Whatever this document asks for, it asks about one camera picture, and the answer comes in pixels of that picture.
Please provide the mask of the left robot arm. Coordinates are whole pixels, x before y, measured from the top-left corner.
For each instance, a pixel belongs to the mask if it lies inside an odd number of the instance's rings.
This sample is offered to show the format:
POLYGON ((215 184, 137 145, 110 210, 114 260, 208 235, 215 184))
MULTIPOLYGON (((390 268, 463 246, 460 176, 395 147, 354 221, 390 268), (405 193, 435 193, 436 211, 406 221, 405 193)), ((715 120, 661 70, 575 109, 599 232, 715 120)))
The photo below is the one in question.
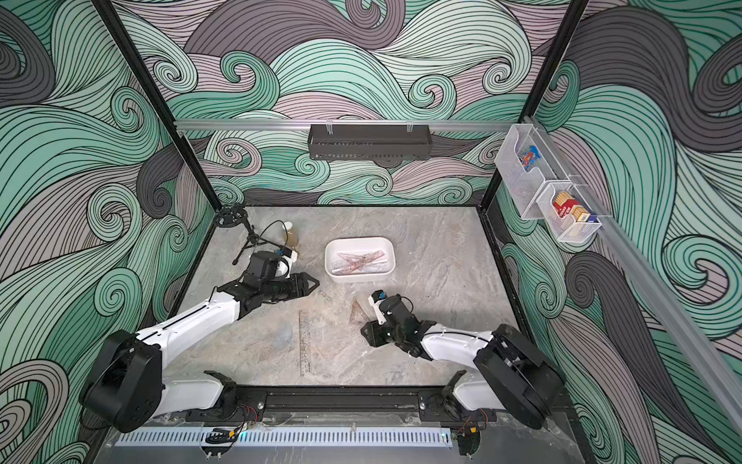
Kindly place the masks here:
POLYGON ((107 426, 126 433, 154 417, 207 411, 221 420, 239 409, 237 385, 213 370, 167 377, 164 371, 191 346, 243 318, 261 305, 309 296, 320 281, 306 272, 278 280, 238 278, 218 286, 192 309, 136 333, 108 336, 79 395, 80 406, 107 426))

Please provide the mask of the white storage box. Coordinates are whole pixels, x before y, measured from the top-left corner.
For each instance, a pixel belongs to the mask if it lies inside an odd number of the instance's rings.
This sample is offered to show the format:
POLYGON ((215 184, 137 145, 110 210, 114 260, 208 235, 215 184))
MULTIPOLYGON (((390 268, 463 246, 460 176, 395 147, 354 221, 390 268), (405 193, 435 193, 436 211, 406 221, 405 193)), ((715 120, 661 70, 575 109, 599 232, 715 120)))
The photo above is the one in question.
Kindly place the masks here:
POLYGON ((325 248, 325 271, 337 283, 361 283, 384 280, 396 268, 392 242, 384 237, 342 238, 330 241, 325 248), (388 261, 393 269, 384 274, 334 276, 332 270, 349 263, 388 261))

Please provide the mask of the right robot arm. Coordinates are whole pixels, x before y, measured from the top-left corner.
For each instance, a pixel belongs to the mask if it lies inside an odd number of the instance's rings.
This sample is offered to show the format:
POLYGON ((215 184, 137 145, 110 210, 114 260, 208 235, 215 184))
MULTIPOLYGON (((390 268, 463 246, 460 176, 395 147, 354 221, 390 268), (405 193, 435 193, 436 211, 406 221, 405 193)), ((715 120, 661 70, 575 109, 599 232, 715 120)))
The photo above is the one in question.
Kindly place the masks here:
POLYGON ((508 324, 472 332, 413 317, 396 324, 388 317, 366 323, 361 335, 374 348, 390 344, 412 358, 465 367, 451 390, 459 406, 506 411, 530 428, 543 427, 564 387, 558 367, 508 324))

